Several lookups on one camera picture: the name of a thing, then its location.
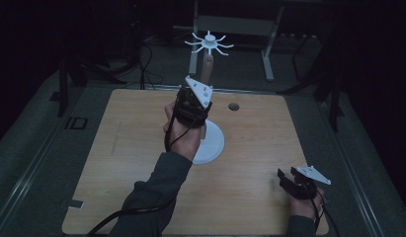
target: wooden board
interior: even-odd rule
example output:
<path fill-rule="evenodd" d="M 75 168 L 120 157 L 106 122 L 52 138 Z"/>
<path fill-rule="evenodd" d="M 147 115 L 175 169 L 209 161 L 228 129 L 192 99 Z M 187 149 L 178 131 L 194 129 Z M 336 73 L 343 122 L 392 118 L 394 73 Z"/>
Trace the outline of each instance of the wooden board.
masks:
<path fill-rule="evenodd" d="M 68 210 L 65 233 L 89 232 L 121 208 L 134 182 L 150 177 L 164 151 L 164 107 L 175 98 L 172 91 L 113 92 L 73 197 L 85 204 Z M 164 234 L 285 233 L 289 206 L 277 170 L 289 174 L 306 161 L 284 98 L 214 93 L 211 100 L 208 118 L 221 128 L 224 149 L 217 159 L 192 167 Z M 230 103 L 240 109 L 230 111 Z M 322 218 L 318 233 L 327 232 Z"/>

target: round white base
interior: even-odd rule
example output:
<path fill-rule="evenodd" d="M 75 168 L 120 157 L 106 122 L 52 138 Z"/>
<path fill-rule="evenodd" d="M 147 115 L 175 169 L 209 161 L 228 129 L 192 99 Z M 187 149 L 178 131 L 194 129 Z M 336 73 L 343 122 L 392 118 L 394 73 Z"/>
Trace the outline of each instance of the round white base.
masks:
<path fill-rule="evenodd" d="M 194 164 L 205 164 L 217 158 L 224 147 L 224 135 L 220 127 L 210 120 L 205 121 L 205 139 L 202 139 L 200 148 L 194 158 Z"/>

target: right hand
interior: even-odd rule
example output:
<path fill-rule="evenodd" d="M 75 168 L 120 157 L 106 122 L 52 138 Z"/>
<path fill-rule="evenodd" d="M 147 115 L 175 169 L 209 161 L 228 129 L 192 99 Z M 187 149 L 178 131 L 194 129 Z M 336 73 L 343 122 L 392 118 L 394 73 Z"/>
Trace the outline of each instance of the right hand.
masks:
<path fill-rule="evenodd" d="M 325 195 L 325 192 L 320 188 L 317 188 L 317 192 L 320 193 L 322 196 Z M 317 194 L 313 200 L 314 204 L 317 207 L 317 210 L 319 211 L 319 215 L 322 211 L 321 204 L 323 203 L 323 199 L 320 194 Z M 288 196 L 291 215 L 305 216 L 311 218 L 313 221 L 316 219 L 316 213 L 314 211 L 313 204 L 309 199 L 297 199 L 291 195 Z"/>
<path fill-rule="evenodd" d="M 166 132 L 169 128 L 169 123 L 174 112 L 175 103 L 169 104 L 165 107 L 166 117 L 168 122 L 163 126 L 163 130 Z M 174 151 L 178 154 L 185 156 L 190 161 L 194 160 L 194 157 L 199 150 L 202 136 L 202 129 L 198 128 L 188 128 L 178 122 L 177 119 L 174 120 L 174 123 L 171 128 L 171 134 L 169 137 L 169 143 L 172 143 L 176 138 L 180 137 L 182 134 L 187 132 L 183 137 L 175 141 L 171 146 L 171 151 Z"/>

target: white spider-shaped object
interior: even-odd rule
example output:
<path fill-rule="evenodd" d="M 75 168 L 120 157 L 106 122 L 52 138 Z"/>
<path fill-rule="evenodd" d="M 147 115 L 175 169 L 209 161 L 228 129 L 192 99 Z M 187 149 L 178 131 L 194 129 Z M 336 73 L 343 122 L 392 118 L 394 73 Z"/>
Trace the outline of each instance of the white spider-shaped object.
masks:
<path fill-rule="evenodd" d="M 224 45 L 224 44 L 218 43 L 219 41 L 224 40 L 224 38 L 226 38 L 226 36 L 222 37 L 221 39 L 215 39 L 215 36 L 211 35 L 209 33 L 209 31 L 207 32 L 204 39 L 201 39 L 201 38 L 197 37 L 196 34 L 194 34 L 194 33 L 193 33 L 193 36 L 194 36 L 195 39 L 200 40 L 200 41 L 199 42 L 185 41 L 185 43 L 189 44 L 189 45 L 201 45 L 201 47 L 199 49 L 195 50 L 195 51 L 191 51 L 192 53 L 197 53 L 197 52 L 201 51 L 203 48 L 206 48 L 206 49 L 208 49 L 208 54 L 211 54 L 211 50 L 214 48 L 221 55 L 227 56 L 228 53 L 222 52 L 220 49 L 218 49 L 218 46 L 226 47 L 226 48 L 229 48 L 229 47 L 233 46 L 233 44 L 232 45 Z"/>

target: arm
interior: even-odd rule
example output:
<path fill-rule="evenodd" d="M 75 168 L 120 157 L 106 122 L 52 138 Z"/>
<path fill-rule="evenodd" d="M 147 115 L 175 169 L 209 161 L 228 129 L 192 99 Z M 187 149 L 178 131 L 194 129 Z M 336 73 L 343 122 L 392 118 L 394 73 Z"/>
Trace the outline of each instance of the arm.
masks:
<path fill-rule="evenodd" d="M 324 195 L 323 190 L 318 189 L 318 193 Z M 316 195 L 314 203 L 320 212 L 322 196 Z M 289 196 L 290 217 L 286 228 L 287 237 L 310 237 L 315 236 L 316 230 L 314 226 L 315 210 L 310 200 L 296 199 Z"/>
<path fill-rule="evenodd" d="M 171 124 L 173 109 L 174 104 L 165 108 L 169 120 L 163 127 L 165 132 Z M 170 146 L 170 152 L 160 155 L 147 182 L 134 184 L 134 190 L 125 199 L 122 209 L 149 208 L 171 202 L 155 212 L 120 217 L 109 236 L 162 236 L 162 231 L 172 218 L 175 198 L 187 179 L 200 146 L 201 129 L 188 129 L 174 120 L 169 135 L 170 141 L 183 136 Z"/>

